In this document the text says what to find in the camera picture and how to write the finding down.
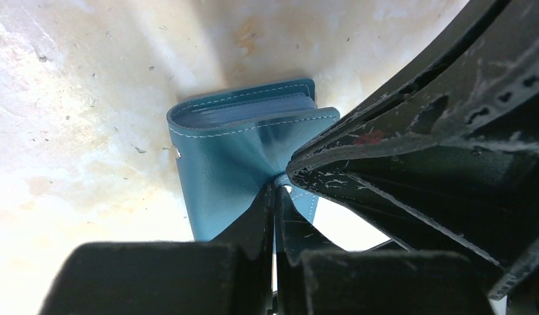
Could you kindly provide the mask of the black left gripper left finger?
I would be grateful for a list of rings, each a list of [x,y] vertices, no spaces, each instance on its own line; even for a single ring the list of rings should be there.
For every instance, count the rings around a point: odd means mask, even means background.
[[[272,306],[274,189],[264,185],[247,210],[213,239],[233,246],[229,314],[266,314]]]

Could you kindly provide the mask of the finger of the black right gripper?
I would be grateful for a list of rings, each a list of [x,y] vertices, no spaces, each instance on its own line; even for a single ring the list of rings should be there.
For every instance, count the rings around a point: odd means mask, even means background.
[[[286,171],[408,250],[467,257],[491,298],[539,279],[538,156],[356,144],[297,152]]]
[[[539,94],[539,1],[470,1],[397,75],[299,149],[291,170],[437,146],[539,156],[539,131],[483,127]]]

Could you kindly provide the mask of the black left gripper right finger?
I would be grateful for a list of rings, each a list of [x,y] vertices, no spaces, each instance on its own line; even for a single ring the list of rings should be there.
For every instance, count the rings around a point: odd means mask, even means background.
[[[286,187],[275,195],[275,242],[279,314],[314,314],[319,288],[310,259],[342,248],[317,230],[296,208]]]

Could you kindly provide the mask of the blue leather card holder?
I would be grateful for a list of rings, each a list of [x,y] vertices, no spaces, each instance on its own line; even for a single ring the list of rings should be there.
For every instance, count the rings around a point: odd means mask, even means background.
[[[172,107],[169,136],[194,239],[230,226],[273,183],[290,188],[297,210],[313,221],[318,197],[286,175],[293,153],[340,117],[319,108],[312,79],[207,94]]]

